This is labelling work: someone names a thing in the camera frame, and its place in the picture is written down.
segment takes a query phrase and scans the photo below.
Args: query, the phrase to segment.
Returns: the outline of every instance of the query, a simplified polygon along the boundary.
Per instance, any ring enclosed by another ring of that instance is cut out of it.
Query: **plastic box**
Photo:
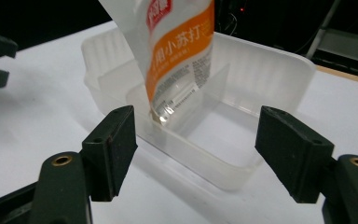
[[[261,105],[295,112],[315,73],[303,57],[215,34],[213,75],[191,98],[197,106],[161,127],[149,117],[143,77],[118,29],[85,40],[82,51],[85,83],[104,114],[134,105],[140,137],[221,189],[240,188],[262,161],[255,150]]]

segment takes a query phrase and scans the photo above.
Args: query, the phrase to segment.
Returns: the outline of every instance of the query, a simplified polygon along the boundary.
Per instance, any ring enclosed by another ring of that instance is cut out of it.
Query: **dark background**
[[[215,0],[215,3],[217,32],[304,55],[333,0]],[[235,30],[231,14],[235,15]],[[110,20],[98,0],[0,0],[0,35],[17,42],[19,49]],[[342,0],[330,27],[358,34],[358,0]],[[324,52],[317,51],[313,61],[344,72],[355,73],[352,67],[358,71],[358,62]]]

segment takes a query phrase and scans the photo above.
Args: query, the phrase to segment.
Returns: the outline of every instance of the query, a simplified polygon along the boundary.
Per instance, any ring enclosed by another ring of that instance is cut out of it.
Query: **white table surface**
[[[49,156],[79,151],[103,119],[83,83],[80,46],[114,27],[111,21],[0,58],[10,72],[0,89],[0,197],[35,182]],[[358,82],[317,72],[296,116],[335,143],[335,158],[358,154]],[[242,189],[224,191],[137,143],[120,195],[92,204],[94,223],[323,223],[324,197],[296,204],[265,163]]]

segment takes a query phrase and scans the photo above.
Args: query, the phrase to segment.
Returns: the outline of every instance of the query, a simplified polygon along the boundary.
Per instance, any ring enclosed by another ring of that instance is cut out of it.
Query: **plastic bag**
[[[126,37],[144,75],[153,119],[168,123],[210,75],[214,1],[100,2]]]

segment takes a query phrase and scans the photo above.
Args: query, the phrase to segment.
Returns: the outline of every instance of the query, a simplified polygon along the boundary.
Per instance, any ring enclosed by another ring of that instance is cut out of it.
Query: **snack package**
[[[166,124],[210,75],[213,0],[100,0],[145,78],[153,119]]]

